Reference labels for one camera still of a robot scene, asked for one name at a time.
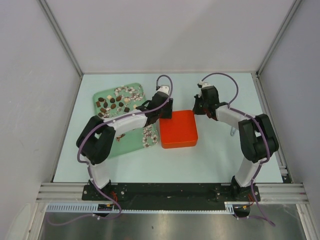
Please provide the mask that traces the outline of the orange chocolate box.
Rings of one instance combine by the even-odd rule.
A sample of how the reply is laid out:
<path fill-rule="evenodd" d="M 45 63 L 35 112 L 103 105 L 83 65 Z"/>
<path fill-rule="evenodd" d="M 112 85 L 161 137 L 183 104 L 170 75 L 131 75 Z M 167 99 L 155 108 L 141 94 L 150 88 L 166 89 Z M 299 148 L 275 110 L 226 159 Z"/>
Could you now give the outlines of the orange chocolate box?
<path fill-rule="evenodd" d="M 197 142 L 197 136 L 169 135 L 161 137 L 161 146 L 164 149 L 194 147 Z"/>

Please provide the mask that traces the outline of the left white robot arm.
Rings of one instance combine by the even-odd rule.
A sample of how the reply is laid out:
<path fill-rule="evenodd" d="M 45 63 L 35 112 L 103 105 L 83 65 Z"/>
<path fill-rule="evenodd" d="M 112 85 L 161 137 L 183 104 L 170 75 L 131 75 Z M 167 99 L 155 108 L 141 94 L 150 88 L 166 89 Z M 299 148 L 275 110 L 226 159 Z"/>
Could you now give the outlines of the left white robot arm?
<path fill-rule="evenodd" d="M 114 139 L 129 131 L 145 128 L 160 119 L 166 112 L 166 105 L 171 100 L 171 93 L 159 89 L 151 100 L 127 114 L 107 121 L 93 116 L 87 122 L 76 141 L 77 161 L 87 165 L 89 180 L 94 185 L 93 194 L 100 200 L 110 196 L 111 181 L 107 171 L 103 170 L 103 162 L 109 157 Z"/>

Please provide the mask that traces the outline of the green floral tray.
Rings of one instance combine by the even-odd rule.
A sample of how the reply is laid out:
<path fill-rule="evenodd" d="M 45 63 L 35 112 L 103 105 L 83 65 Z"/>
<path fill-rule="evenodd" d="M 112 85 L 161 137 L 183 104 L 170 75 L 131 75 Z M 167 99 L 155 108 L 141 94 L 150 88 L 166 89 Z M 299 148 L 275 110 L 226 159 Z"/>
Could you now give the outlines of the green floral tray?
<path fill-rule="evenodd" d="M 147 99 L 139 83 L 131 83 L 97 92 L 93 95 L 94 114 L 102 119 L 118 117 L 134 110 L 133 106 L 142 105 Z M 155 125 L 137 128 L 118 135 L 112 144 L 110 158 L 148 148 L 160 140 Z"/>

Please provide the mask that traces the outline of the orange box lid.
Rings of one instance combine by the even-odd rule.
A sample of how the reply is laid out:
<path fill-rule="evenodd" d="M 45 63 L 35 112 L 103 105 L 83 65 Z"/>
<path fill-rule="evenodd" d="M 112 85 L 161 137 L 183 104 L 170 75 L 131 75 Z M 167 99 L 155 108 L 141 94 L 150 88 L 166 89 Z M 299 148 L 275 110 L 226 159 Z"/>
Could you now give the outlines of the orange box lid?
<path fill-rule="evenodd" d="M 160 140 L 162 136 L 198 137 L 195 115 L 192 110 L 172 112 L 171 119 L 159 120 Z"/>

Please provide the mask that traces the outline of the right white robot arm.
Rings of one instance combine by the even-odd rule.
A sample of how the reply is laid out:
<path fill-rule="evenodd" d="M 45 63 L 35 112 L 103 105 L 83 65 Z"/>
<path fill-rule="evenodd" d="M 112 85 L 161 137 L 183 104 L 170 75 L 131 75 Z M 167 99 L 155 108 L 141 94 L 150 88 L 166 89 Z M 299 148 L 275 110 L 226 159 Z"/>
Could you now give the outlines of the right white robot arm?
<path fill-rule="evenodd" d="M 279 149 L 279 142 L 266 114 L 251 116 L 219 100 L 218 90 L 209 83 L 199 83 L 200 93 L 194 96 L 193 113 L 225 123 L 239 131 L 243 160 L 231 179 L 230 194 L 242 201 L 254 191 L 254 184 L 262 166 Z"/>

